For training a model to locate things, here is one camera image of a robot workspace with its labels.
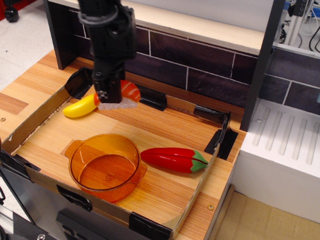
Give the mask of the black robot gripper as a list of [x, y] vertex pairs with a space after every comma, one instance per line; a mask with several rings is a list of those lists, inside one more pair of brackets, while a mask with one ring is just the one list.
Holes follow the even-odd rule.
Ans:
[[117, 73], [125, 61], [137, 54], [134, 9], [119, 0], [80, 0], [79, 21], [88, 31], [94, 56], [92, 80], [103, 104], [122, 101], [121, 80]]

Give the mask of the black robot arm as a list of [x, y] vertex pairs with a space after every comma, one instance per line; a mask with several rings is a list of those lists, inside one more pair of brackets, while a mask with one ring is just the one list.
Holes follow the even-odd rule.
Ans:
[[94, 58], [91, 78], [98, 99], [103, 104], [119, 104], [125, 62], [137, 54], [134, 9], [119, 0], [81, 0], [79, 7], [78, 19], [88, 32]]

